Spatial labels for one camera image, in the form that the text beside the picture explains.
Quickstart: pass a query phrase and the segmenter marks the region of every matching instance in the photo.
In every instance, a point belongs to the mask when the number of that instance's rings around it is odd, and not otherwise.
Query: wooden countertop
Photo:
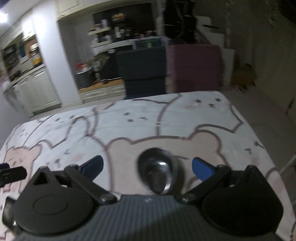
[[[96,90],[96,89],[100,89],[100,88],[104,88],[104,87],[108,87],[108,86],[113,86],[113,85],[120,85],[120,84],[124,84],[122,79],[112,80],[112,81],[109,81],[107,84],[103,84],[103,82],[98,82],[90,87],[80,89],[80,90],[78,90],[78,92],[83,93],[83,92],[90,91],[90,90]]]

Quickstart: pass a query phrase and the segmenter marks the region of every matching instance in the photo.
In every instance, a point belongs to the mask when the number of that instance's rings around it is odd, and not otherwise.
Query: ceiling
[[[0,23],[0,37],[40,0],[9,0],[0,11],[8,13],[6,23]]]

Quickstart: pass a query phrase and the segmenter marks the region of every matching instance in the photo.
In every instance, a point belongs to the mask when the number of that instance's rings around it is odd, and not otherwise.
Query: gray ribbed panel
[[[94,217],[72,233],[57,237],[21,234],[16,241],[279,241],[275,234],[256,238],[235,237],[210,226],[197,208],[178,203],[172,196],[123,196],[101,206]]]

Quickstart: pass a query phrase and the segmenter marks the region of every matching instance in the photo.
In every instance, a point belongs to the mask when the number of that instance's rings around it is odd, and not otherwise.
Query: chair
[[[122,51],[116,59],[126,87],[125,99],[165,94],[165,47]]]
[[[221,89],[223,60],[219,46],[170,45],[168,59],[175,93]]]

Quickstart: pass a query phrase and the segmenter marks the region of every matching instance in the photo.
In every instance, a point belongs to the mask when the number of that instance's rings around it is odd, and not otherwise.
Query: cabinet door
[[[23,39],[27,39],[35,34],[32,18],[31,18],[31,12],[27,12],[21,19],[21,27],[23,32]]]
[[[56,0],[58,18],[81,10],[82,0]]]
[[[45,68],[36,71],[32,75],[32,85],[37,90],[37,96],[43,109],[60,104]]]
[[[37,89],[35,89],[34,84],[32,84],[31,77],[21,80],[21,83],[19,84],[19,90],[25,105],[27,105],[32,112],[43,109],[42,103],[39,100]]]

